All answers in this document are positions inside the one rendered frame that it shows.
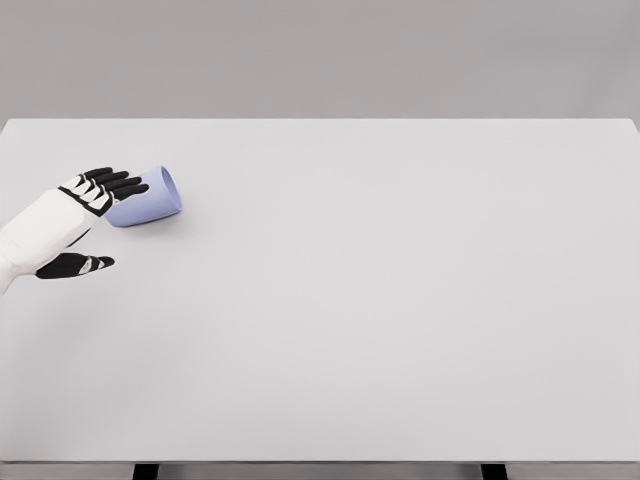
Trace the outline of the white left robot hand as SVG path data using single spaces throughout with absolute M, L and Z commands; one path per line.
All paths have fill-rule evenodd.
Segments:
M 148 190 L 141 177 L 102 167 L 45 191 L 0 229 L 0 296 L 21 276 L 67 279 L 113 266 L 110 256 L 68 249 L 113 206 Z

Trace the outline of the lavender cup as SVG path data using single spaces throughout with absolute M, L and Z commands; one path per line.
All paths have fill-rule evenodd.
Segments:
M 130 227 L 160 220 L 182 211 L 178 188 L 164 166 L 157 166 L 140 174 L 149 186 L 143 194 L 133 195 L 115 204 L 105 214 L 114 227 Z

